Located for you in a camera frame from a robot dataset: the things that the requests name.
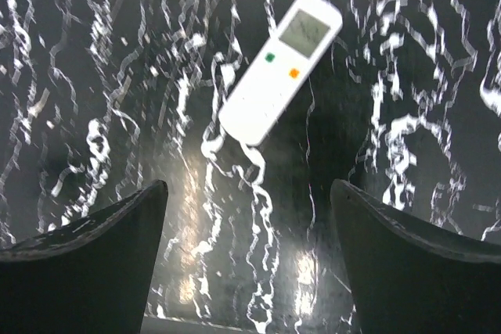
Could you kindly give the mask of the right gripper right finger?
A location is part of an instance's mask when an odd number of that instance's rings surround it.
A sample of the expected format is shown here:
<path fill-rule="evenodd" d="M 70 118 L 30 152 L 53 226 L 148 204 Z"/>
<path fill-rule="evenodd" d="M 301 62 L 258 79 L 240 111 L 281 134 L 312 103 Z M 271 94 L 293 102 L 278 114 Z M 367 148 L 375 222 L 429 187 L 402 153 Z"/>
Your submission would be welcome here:
<path fill-rule="evenodd" d="M 351 183 L 330 190 L 363 333 L 498 333 L 500 247 L 439 228 Z"/>

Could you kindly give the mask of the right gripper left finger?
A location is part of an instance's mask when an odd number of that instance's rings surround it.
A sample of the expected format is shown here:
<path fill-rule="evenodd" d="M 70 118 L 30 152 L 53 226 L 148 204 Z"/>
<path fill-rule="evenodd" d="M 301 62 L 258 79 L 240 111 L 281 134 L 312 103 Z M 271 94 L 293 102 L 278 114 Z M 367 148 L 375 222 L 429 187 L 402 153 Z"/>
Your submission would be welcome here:
<path fill-rule="evenodd" d="M 156 180 L 1 251 L 3 333 L 138 333 L 168 201 Z"/>

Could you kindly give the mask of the white remote control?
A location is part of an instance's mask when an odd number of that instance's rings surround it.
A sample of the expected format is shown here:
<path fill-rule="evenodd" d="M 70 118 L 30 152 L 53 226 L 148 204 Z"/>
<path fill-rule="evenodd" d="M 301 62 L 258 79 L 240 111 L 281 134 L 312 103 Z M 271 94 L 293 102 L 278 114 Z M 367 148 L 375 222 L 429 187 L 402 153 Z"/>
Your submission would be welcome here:
<path fill-rule="evenodd" d="M 260 145 L 343 25 L 327 0 L 294 0 L 229 94 L 219 123 L 232 138 Z"/>

